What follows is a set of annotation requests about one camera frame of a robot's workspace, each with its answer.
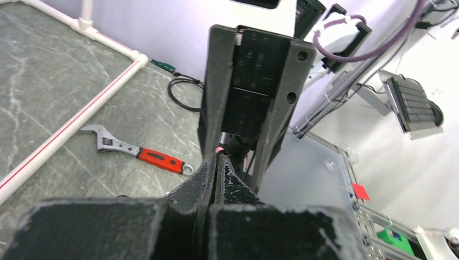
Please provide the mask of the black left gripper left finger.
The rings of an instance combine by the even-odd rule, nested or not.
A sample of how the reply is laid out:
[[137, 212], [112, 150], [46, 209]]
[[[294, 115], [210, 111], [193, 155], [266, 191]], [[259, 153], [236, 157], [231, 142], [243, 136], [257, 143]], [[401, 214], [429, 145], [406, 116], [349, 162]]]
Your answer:
[[4, 259], [203, 259], [217, 170], [209, 154], [162, 198], [52, 198], [23, 216]]

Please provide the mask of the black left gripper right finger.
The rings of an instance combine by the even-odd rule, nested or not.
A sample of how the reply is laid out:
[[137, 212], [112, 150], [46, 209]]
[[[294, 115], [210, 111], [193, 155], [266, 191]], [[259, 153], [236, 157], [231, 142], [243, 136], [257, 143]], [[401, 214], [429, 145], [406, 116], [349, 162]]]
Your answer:
[[219, 155], [208, 210], [209, 259], [365, 259], [356, 222], [330, 206], [263, 203]]

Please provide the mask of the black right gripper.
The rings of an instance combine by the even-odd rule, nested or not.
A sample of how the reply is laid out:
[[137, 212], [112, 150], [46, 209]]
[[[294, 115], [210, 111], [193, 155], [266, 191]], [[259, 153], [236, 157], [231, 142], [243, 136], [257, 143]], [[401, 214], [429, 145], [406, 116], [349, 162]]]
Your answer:
[[256, 137], [261, 129], [251, 178], [251, 189], [258, 192], [316, 51], [311, 43], [247, 28], [237, 33], [233, 59], [236, 32], [218, 24], [209, 29], [198, 138], [206, 157], [216, 151], [221, 129], [242, 137]]

